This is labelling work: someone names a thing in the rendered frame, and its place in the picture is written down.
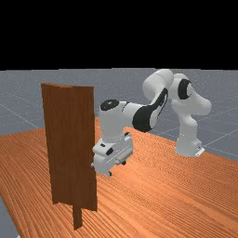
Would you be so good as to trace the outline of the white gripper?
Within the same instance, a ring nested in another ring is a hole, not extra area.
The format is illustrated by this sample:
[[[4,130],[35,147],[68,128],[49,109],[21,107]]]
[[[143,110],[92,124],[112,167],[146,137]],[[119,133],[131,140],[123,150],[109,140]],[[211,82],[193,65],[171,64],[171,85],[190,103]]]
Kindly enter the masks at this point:
[[[92,151],[94,158],[91,166],[97,173],[106,173],[107,178],[110,178],[110,169],[115,165],[126,165],[126,159],[133,154],[131,134],[126,132],[116,142],[99,139]]]

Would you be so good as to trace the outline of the brown door leaf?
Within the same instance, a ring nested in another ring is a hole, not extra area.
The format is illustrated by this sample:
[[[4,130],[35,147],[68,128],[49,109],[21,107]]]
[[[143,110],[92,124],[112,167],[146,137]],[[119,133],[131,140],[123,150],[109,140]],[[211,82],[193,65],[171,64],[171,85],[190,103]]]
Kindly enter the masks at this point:
[[[91,166],[95,145],[94,87],[78,86],[77,96],[77,149],[79,150],[78,168],[78,205],[91,211],[97,210],[96,172]]]

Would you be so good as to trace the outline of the brown door frame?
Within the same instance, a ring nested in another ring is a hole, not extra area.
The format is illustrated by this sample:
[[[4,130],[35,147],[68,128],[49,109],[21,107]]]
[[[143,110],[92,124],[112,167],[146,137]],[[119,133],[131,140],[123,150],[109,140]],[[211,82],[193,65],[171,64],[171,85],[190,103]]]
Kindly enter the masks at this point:
[[[46,145],[49,163],[52,203],[62,203],[73,207],[73,229],[83,225],[82,211],[74,204],[73,173],[70,171],[72,127],[69,125],[70,106],[66,99],[71,86],[50,83],[41,85],[46,130]]]

